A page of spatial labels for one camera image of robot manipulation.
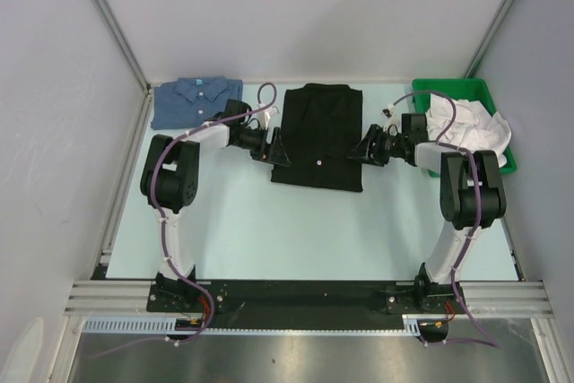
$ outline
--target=black garment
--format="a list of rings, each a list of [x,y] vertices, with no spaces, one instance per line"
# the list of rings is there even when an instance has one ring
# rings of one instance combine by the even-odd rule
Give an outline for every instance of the black garment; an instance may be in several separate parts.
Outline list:
[[[347,159],[361,125],[361,91],[343,84],[288,90],[281,138],[291,166],[274,166],[271,181],[362,192],[361,164]]]

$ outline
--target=shiny concrete floor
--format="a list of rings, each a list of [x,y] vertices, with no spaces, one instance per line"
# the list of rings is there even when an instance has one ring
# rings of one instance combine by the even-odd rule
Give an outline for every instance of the shiny concrete floor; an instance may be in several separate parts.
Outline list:
[[[414,338],[369,336],[205,335],[175,348],[150,342],[88,359],[135,339],[83,335],[70,382],[547,382],[528,320],[489,320],[495,350],[452,344],[424,348]],[[468,321],[450,337],[477,336]]]

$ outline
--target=white towel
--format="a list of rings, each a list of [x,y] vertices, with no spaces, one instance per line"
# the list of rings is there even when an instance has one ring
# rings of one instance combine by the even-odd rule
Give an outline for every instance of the white towel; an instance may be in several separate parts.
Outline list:
[[[506,165],[503,153],[511,137],[509,122],[498,112],[491,116],[479,101],[455,100],[455,104],[457,118],[441,141],[465,147],[471,152],[493,150],[498,156],[499,167]],[[452,106],[448,100],[432,94],[426,115],[429,139],[434,140],[452,118]]]

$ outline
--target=blue folded shirt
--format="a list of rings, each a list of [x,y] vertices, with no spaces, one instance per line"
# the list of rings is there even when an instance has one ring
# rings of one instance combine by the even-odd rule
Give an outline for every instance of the blue folded shirt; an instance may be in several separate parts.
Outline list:
[[[153,89],[152,129],[186,129],[200,126],[225,110],[227,99],[241,100],[243,82],[223,76],[179,78]]]

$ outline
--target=floor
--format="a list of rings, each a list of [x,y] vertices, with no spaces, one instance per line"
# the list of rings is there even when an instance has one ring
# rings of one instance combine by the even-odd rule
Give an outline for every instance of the floor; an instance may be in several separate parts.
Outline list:
[[[280,110],[285,90],[301,85],[278,86]],[[404,84],[352,87],[363,92],[364,132],[382,124],[381,110],[409,90]],[[257,88],[244,88],[243,100],[252,107]],[[406,111],[408,105],[399,108]],[[271,126],[280,122],[276,117]],[[160,267],[157,215],[139,191],[149,142],[157,133],[149,127],[145,132],[108,278],[150,279]],[[364,191],[353,193],[271,183],[271,167],[239,148],[212,157],[211,177],[200,178],[200,192],[183,216],[198,278],[409,280],[442,228],[439,180],[400,160],[384,168],[364,166]],[[462,279],[517,280],[500,221],[478,239]]]
[[[529,320],[483,320],[501,349],[474,344],[424,348],[412,337],[202,335],[178,348],[150,342],[88,356],[135,339],[83,335],[71,383],[544,383]],[[477,336],[467,320],[450,336]]]

